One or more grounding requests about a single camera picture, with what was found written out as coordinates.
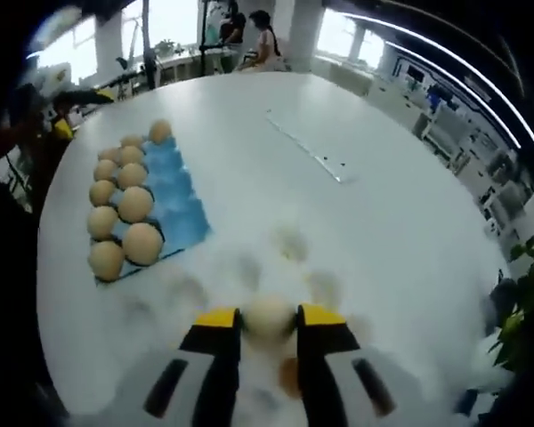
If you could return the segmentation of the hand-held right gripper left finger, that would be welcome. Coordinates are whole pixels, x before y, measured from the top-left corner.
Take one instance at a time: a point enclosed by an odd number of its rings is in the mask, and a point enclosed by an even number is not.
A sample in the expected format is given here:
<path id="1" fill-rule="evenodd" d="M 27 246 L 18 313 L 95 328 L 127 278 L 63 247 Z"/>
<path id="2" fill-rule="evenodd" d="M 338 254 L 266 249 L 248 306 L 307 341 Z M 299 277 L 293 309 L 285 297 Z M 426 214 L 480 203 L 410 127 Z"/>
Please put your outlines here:
<path id="1" fill-rule="evenodd" d="M 115 426 L 229 426 L 239 389 L 237 308 L 198 316 L 177 348 L 140 359 L 123 377 Z"/>

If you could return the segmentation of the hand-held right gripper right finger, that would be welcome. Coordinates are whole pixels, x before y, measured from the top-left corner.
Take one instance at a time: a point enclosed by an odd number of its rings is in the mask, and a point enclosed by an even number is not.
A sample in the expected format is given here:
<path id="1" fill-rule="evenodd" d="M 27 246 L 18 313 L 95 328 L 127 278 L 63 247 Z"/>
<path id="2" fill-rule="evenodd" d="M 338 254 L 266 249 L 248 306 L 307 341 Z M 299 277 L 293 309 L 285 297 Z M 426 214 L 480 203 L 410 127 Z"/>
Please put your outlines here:
<path id="1" fill-rule="evenodd" d="M 419 381 L 361 345 L 339 314 L 303 303 L 295 316 L 298 385 L 310 426 L 422 426 Z"/>

